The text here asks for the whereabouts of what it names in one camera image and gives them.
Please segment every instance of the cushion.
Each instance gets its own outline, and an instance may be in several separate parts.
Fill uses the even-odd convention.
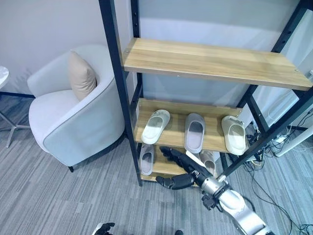
[[[79,101],[73,90],[44,94],[29,107],[29,125],[38,145],[46,152],[44,139],[47,131]]]
[[[75,51],[68,59],[68,78],[74,94],[79,101],[84,99],[97,86],[94,70]]]

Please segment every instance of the gray carpet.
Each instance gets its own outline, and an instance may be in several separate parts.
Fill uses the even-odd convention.
[[[0,109],[17,121],[31,101],[2,95]],[[2,120],[0,128],[5,127]],[[120,139],[110,152],[75,165],[70,173],[39,148],[30,130],[16,132],[8,149],[7,137],[7,131],[0,132],[1,235],[90,235],[99,222],[115,222],[114,235],[173,235],[177,229],[186,235],[238,234],[225,214],[205,209],[198,188],[170,191],[151,182],[140,188],[127,139]],[[312,146],[312,139],[306,146]],[[297,223],[313,223],[312,152],[266,158],[263,170],[255,173]],[[259,216],[277,235],[288,234],[289,221],[253,194],[243,167],[228,180],[254,202]]]

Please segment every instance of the gray slipper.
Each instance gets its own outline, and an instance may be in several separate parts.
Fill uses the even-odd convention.
[[[205,121],[199,114],[189,114],[185,123],[185,149],[200,153],[203,144]]]
[[[151,175],[153,169],[154,149],[152,144],[143,144],[140,152],[140,170],[143,175]]]

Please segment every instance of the black metal frame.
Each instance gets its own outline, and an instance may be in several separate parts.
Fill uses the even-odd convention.
[[[140,76],[137,76],[137,86],[135,89],[135,94],[133,95],[131,104],[128,99],[128,90],[126,84],[126,78],[128,73],[125,73],[122,67],[122,51],[119,42],[118,36],[118,28],[117,28],[117,21],[116,21],[116,14],[115,14],[115,5],[114,0],[99,0],[100,11],[102,15],[103,26],[105,29],[107,43],[109,47],[112,67],[114,71],[115,81],[117,85],[118,95],[122,106],[122,111],[125,120],[125,133],[130,143],[133,161],[135,165],[136,175],[138,179],[138,183],[142,186],[142,181],[140,178],[140,170],[138,165],[138,156],[140,154],[141,145],[139,144],[136,146],[134,141],[134,134],[133,134],[133,120],[136,114],[136,104],[138,102],[139,97],[142,94],[142,79]],[[139,22],[139,11],[137,9],[137,15],[135,17],[138,18]]]
[[[293,15],[289,19],[286,27],[284,28],[281,36],[277,40],[272,52],[281,52],[284,45],[288,41],[291,34],[296,29],[300,20],[302,19],[305,11],[307,9],[312,10],[313,6],[312,0],[301,0],[296,7]],[[143,97],[143,85],[142,85],[142,74],[137,73],[137,86],[133,95],[131,102],[129,103],[128,91],[126,86],[126,78],[128,72],[124,72],[122,66],[122,51],[120,48],[117,21],[115,15],[114,0],[99,0],[103,25],[107,37],[108,47],[110,51],[110,57],[112,61],[112,67],[114,71],[115,81],[118,89],[119,98],[121,101],[121,106],[123,110],[123,115],[125,119],[125,133],[130,142],[130,147],[132,151],[133,161],[136,169],[136,175],[138,183],[142,186],[142,181],[140,178],[140,170],[138,166],[138,156],[140,156],[141,144],[134,141],[133,134],[133,123],[135,123],[136,117],[136,107],[140,97]],[[134,37],[140,37],[140,22],[139,22],[139,7],[138,0],[131,0],[132,8],[132,21],[133,21],[133,35]],[[262,136],[255,142],[243,155],[239,156],[235,162],[228,166],[226,156],[224,153],[220,153],[221,161],[223,165],[222,175],[228,176],[233,171],[235,171],[239,166],[241,166],[248,158],[257,153],[262,149],[272,138],[279,134],[285,127],[287,127],[293,120],[295,120],[301,113],[303,113],[312,103],[313,103],[313,88],[308,92],[294,91],[299,97],[299,101],[285,114],[283,117],[277,121],[270,128],[268,127],[257,103],[253,98],[253,93],[257,89],[257,85],[250,85],[246,93],[240,100],[237,107],[243,108],[247,103],[253,117],[258,124],[258,127],[262,133]]]
[[[284,48],[284,45],[295,31],[299,22],[301,21],[306,10],[313,10],[312,0],[300,0],[296,9],[294,10],[292,16],[287,22],[283,32],[281,33],[279,39],[277,40],[272,52],[280,53]],[[253,93],[257,89],[257,85],[250,85],[246,93],[238,103],[237,107],[243,108],[245,104],[248,104],[249,109],[256,121],[262,136],[257,142],[255,142],[243,155],[239,156],[238,159],[230,166],[223,165],[222,175],[228,176],[238,167],[240,167],[247,159],[256,154],[260,149],[262,149],[269,141],[271,141],[276,135],[278,135],[285,127],[287,127],[291,122],[293,122],[298,116],[300,116],[307,108],[309,108],[313,103],[313,88],[307,92],[293,90],[293,92],[299,97],[298,102],[285,114],[280,120],[278,120],[270,128],[266,120],[263,117],[255,99],[253,98]]]

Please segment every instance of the white slipper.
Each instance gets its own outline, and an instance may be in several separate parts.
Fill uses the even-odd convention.
[[[202,150],[200,153],[200,160],[204,163],[206,169],[213,175],[213,177],[217,178],[213,152],[209,150]]]
[[[142,132],[141,139],[144,143],[154,144],[160,138],[164,128],[170,121],[170,113],[164,109],[155,111]]]
[[[234,155],[243,155],[246,150],[246,131],[243,122],[236,117],[225,116],[222,119],[222,129],[227,150]]]

